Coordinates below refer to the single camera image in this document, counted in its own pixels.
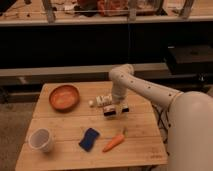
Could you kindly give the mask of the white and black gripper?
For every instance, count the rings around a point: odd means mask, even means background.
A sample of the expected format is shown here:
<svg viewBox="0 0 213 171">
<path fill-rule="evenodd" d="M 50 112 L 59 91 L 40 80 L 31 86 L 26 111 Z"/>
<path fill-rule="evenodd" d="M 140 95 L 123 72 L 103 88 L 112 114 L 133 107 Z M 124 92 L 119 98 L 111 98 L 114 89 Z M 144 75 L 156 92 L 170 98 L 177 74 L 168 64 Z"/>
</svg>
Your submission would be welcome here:
<svg viewBox="0 0 213 171">
<path fill-rule="evenodd" d="M 103 108 L 103 115 L 105 117 L 117 117 L 129 111 L 129 107 L 126 103 L 121 105 L 108 105 Z"/>
</svg>

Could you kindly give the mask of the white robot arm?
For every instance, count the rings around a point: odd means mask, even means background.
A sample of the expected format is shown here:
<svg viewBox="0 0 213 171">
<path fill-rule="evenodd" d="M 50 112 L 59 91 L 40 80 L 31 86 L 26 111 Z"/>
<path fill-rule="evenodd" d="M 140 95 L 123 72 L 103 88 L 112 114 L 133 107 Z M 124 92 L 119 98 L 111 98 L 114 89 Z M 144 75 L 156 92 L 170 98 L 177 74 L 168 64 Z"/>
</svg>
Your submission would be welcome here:
<svg viewBox="0 0 213 171">
<path fill-rule="evenodd" d="M 137 78 L 131 64 L 111 69 L 109 79 L 114 103 L 130 89 L 168 110 L 168 171 L 213 171 L 213 97 Z"/>
</svg>

